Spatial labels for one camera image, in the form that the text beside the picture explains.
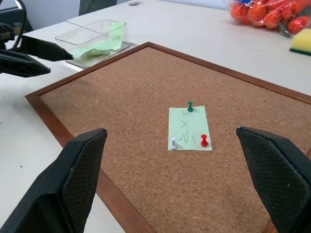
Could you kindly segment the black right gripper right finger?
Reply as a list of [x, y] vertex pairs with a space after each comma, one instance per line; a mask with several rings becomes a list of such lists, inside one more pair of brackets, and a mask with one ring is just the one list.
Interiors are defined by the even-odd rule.
[[311, 160], [289, 139], [236, 129], [254, 188], [278, 233], [311, 233]]

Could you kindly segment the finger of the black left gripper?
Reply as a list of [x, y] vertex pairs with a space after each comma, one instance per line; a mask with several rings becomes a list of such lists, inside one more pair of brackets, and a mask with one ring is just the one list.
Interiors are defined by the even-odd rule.
[[29, 78], [50, 72], [50, 68], [27, 54], [11, 50], [0, 50], [0, 73]]
[[48, 61], [73, 60], [73, 55], [56, 43], [22, 36], [21, 52]]

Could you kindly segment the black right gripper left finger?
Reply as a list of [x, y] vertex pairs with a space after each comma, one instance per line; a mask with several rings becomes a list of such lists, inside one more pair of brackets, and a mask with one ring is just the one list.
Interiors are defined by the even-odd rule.
[[83, 233], [95, 196], [107, 130], [71, 139], [32, 183], [0, 233]]

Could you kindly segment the green paper label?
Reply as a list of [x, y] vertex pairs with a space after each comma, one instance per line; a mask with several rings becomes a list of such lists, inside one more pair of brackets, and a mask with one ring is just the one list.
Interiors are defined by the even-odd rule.
[[76, 48], [70, 51], [74, 59], [82, 59], [90, 56], [109, 55], [110, 48], [107, 40], [95, 42], [85, 47]]

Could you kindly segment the green note with pencil marks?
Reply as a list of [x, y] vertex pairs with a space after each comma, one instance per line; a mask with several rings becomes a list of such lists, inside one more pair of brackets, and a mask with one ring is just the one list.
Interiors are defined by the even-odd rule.
[[[208, 146], [201, 146], [201, 135], [207, 135]], [[168, 150], [171, 149], [171, 138], [176, 138], [176, 150], [212, 151], [211, 137], [208, 128], [205, 106], [187, 108], [169, 108], [168, 117]]]

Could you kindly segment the wood framed cork board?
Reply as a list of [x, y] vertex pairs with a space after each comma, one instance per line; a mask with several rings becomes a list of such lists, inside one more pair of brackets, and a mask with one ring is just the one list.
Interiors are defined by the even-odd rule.
[[[276, 233], [236, 128], [311, 154], [311, 96], [147, 42], [27, 95], [61, 146], [107, 128], [97, 194], [126, 233]], [[206, 109], [211, 151], [168, 150], [170, 107]]]

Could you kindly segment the dark background cabinet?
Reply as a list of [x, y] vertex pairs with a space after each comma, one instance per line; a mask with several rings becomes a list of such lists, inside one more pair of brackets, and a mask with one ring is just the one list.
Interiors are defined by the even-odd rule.
[[33, 30], [28, 18], [23, 0], [0, 0], [0, 22], [13, 25], [15, 22], [24, 23], [24, 32]]

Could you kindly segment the clear plastic box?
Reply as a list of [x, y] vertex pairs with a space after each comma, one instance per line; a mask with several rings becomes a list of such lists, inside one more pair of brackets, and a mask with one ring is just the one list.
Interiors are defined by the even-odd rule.
[[[104, 40], [108, 41], [109, 24], [112, 22], [116, 21], [106, 19], [97, 20], [85, 26], [81, 26], [77, 29], [61, 34], [57, 36], [55, 39], [58, 41], [59, 45], [63, 47], [67, 52], [70, 52], [71, 50], [76, 48], [85, 47], [95, 42], [100, 42]], [[127, 24], [124, 23], [123, 41], [121, 44], [121, 48], [119, 50], [110, 50], [109, 55], [90, 56], [82, 59], [73, 58], [73, 60], [67, 60], [67, 62], [81, 68], [89, 68], [97, 63], [100, 63], [118, 54], [123, 50], [128, 49], [129, 47], [130, 42], [128, 38]]]

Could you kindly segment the dark grey chair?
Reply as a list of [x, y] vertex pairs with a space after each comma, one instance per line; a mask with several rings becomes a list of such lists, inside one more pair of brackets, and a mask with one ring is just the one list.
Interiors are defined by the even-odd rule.
[[80, 0], [79, 16], [131, 0]]

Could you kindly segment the yellow and green sponge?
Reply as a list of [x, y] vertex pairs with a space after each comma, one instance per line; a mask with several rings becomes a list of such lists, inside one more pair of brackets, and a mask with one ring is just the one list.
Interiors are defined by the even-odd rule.
[[293, 37], [290, 51], [311, 56], [311, 29], [303, 29]]

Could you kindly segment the plastic bag of orange fruit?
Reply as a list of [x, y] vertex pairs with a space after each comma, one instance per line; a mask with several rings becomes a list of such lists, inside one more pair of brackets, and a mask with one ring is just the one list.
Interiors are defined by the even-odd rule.
[[233, 19], [291, 38], [311, 27], [311, 0], [226, 0]]

